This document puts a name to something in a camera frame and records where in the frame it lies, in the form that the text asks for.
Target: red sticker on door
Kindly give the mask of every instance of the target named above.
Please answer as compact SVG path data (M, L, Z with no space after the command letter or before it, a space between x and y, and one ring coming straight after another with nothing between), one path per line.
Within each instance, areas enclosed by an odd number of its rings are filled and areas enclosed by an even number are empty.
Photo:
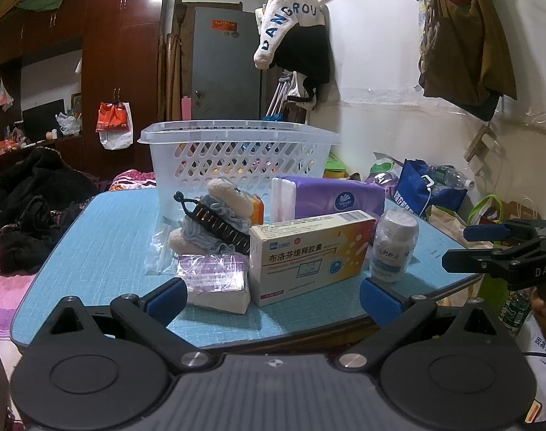
M232 21L220 21L220 20L214 19L213 22L211 23L211 28L215 29L216 31L236 32L237 23Z

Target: yellow and white medicine box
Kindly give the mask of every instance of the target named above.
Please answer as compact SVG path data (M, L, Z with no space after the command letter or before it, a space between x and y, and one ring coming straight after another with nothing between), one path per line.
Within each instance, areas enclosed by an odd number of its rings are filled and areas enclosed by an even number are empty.
M253 302L265 306L357 275L375 224L349 211L251 227Z

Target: purple tissue package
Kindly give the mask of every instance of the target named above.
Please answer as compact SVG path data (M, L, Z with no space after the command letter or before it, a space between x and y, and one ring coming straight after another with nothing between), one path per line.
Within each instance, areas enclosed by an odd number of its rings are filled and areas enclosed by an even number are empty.
M271 183L271 221L286 222L361 210L374 217L384 212L384 190L374 183L287 176Z

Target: white pill bottle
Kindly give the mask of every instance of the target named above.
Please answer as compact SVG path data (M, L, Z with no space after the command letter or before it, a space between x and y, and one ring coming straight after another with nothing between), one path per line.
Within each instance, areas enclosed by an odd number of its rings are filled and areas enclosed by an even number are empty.
M397 282L413 257L418 221L401 208L387 210L378 222L371 259L371 275L384 282Z

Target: brown wooden cabinet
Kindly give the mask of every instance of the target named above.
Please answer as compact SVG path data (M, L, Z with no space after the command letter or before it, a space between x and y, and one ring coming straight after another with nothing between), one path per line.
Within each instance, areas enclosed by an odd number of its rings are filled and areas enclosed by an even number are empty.
M64 0L56 11L14 9L0 20L0 73L20 79L21 56L27 62L54 56L61 42L82 37L82 138L64 142L70 165L103 179L130 168L152 170L149 149L137 144L141 130L159 121L159 44L167 0ZM20 89L17 84L13 91ZM21 115L19 93L11 117ZM134 143L123 150L105 150L95 132L101 102L129 102ZM9 116L3 117L3 125Z

